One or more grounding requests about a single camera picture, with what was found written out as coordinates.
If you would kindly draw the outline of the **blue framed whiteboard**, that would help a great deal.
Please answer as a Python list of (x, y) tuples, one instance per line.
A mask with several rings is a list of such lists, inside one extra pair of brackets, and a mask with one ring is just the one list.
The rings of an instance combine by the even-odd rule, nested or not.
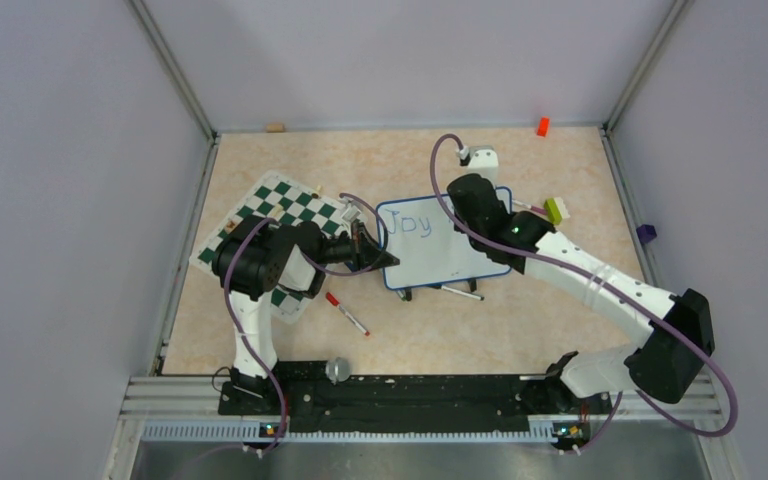
[(388, 235), (387, 252), (399, 260), (383, 270), (387, 289), (396, 291), (428, 287), (511, 272), (472, 248), (470, 238), (455, 230), (435, 196), (414, 197), (380, 203), (376, 212), (384, 225), (378, 233)]

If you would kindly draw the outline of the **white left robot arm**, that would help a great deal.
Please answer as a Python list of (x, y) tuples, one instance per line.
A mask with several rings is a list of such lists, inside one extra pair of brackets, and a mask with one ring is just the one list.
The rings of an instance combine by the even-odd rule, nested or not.
[(253, 214), (220, 242), (211, 269), (235, 327), (230, 385), (255, 412), (274, 410), (281, 397), (280, 386), (269, 379), (277, 364), (272, 292), (282, 287), (313, 299), (326, 279), (326, 267), (346, 262), (356, 274), (400, 264), (360, 220), (352, 221), (347, 232), (329, 235), (313, 221), (288, 225)]

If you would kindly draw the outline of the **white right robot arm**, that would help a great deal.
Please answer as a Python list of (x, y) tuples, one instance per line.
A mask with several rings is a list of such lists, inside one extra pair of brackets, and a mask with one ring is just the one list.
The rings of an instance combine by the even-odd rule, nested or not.
[(677, 295), (636, 280), (575, 245), (549, 221), (507, 210), (486, 178), (466, 174), (447, 193), (471, 247), (489, 260), (547, 282), (609, 320), (626, 344), (597, 353), (574, 353), (551, 369), (549, 404), (572, 412), (586, 397), (640, 390), (677, 404), (702, 369), (702, 360), (669, 331), (681, 332), (705, 354), (714, 349), (707, 298), (693, 289)]

